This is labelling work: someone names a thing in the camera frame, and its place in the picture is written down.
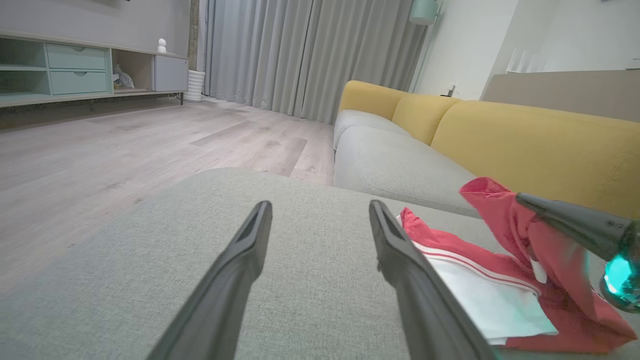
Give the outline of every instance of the white figurine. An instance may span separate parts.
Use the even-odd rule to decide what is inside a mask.
[[[166,40],[163,38],[158,39],[158,52],[166,53]]]

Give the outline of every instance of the white plant pot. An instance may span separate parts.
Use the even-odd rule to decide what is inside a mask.
[[[191,102],[202,101],[202,85],[204,85],[204,71],[189,70],[187,92],[184,99]]]

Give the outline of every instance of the teal glowing light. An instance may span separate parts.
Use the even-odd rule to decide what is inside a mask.
[[[615,294],[622,290],[623,284],[630,276],[631,266],[629,262],[621,254],[618,254],[607,263],[604,281],[607,283],[609,291]]]

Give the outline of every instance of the mint green lampshade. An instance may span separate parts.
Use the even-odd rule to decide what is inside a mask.
[[[413,0],[409,21],[418,25],[432,25],[436,22],[438,3],[435,0]]]

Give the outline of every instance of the gray sofa cushion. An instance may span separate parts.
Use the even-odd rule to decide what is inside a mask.
[[[345,131],[335,154],[339,188],[479,217],[458,193],[475,178],[419,140],[364,126]]]
[[[406,130],[395,125],[391,120],[387,120],[381,116],[358,110],[342,110],[338,113],[338,117],[335,119],[335,126],[333,127],[334,150],[338,149],[338,143],[340,142],[342,134],[351,126],[368,126],[388,131],[390,133],[411,137]]]
[[[373,198],[245,169],[202,172],[119,217],[3,296],[0,354],[145,357],[255,203],[268,199],[273,222],[266,262],[249,294],[236,357],[406,359],[396,294],[376,269],[368,214]],[[395,214],[407,206],[383,200]],[[435,229],[501,249],[480,219],[409,207]],[[639,328],[635,315],[623,316]],[[639,350],[636,341],[610,356],[570,358],[632,359]]]

